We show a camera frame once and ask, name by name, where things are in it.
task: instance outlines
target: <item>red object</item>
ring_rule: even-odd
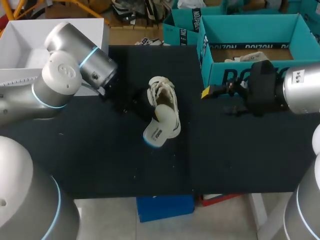
[[[9,20],[8,20],[7,15],[3,15],[2,17],[0,17],[0,30],[5,29],[8,22],[9,22]]]
[[[242,194],[230,194],[230,195],[221,195],[221,196],[216,196],[214,198],[208,199],[208,200],[204,200],[202,196],[199,197],[202,205],[204,207],[212,205],[212,204],[217,204],[220,203],[222,201],[228,200],[228,199],[232,199],[238,196],[241,196]]]

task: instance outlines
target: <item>shoe label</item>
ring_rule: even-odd
[[[284,68],[279,68],[279,67],[275,67],[274,68],[277,72],[278,75],[283,77],[284,73],[289,69],[289,67],[284,67]],[[239,75],[239,80],[242,81],[247,81],[248,77],[250,76],[250,71],[251,68],[247,68],[245,70],[242,70],[240,72]],[[222,85],[227,84],[227,81],[230,79],[236,79],[238,77],[238,71],[236,69],[226,69],[224,70],[224,75],[223,75],[223,79],[222,79]]]
[[[151,138],[152,138],[154,141],[157,141],[157,139],[159,138],[159,136],[161,135],[162,132],[163,132],[163,131],[157,127],[156,130],[153,132]]]
[[[180,35],[180,45],[188,45],[187,30],[180,28],[179,35]]]
[[[204,38],[203,38],[202,51],[201,51],[200,60],[199,60],[200,61],[200,69],[202,69],[202,62],[204,61],[204,57],[206,55],[207,45],[208,45],[208,38],[207,38],[207,35],[205,34]]]
[[[193,30],[198,33],[200,28],[200,18],[201,18],[201,9],[200,8],[193,8],[192,9],[192,24]]]
[[[289,42],[210,43],[211,49],[288,49]]]

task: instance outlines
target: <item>blue box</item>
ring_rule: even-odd
[[[220,0],[219,6],[207,6],[203,8],[183,8],[178,9],[178,0],[174,0],[172,6],[172,15],[174,24],[178,28],[189,31],[199,32],[200,18],[207,15],[225,15],[227,14],[227,0]]]
[[[163,40],[170,45],[197,45],[198,33],[175,26],[174,18],[170,14],[163,21]]]
[[[195,202],[192,195],[137,197],[136,206],[140,222],[144,223],[191,214]]]
[[[320,62],[320,46],[298,14],[202,16],[197,53],[204,87],[221,85],[231,77],[244,78],[253,64],[214,62],[214,51],[250,49],[289,51],[291,60],[271,59],[282,74],[293,66]]]

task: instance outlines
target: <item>black table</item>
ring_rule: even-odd
[[[129,81],[146,86],[165,76],[176,86],[181,133],[160,149],[142,138],[146,124],[119,116],[98,97],[74,97],[52,120],[0,130],[25,146],[34,162],[74,198],[293,191],[315,159],[319,115],[263,118],[223,114],[238,98],[201,100],[194,46],[111,46]]]

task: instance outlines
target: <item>metal stand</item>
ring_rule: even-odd
[[[249,195],[258,240],[272,240],[278,231],[283,228],[285,209],[291,195],[292,192],[284,193],[269,216],[267,216],[261,193]]]

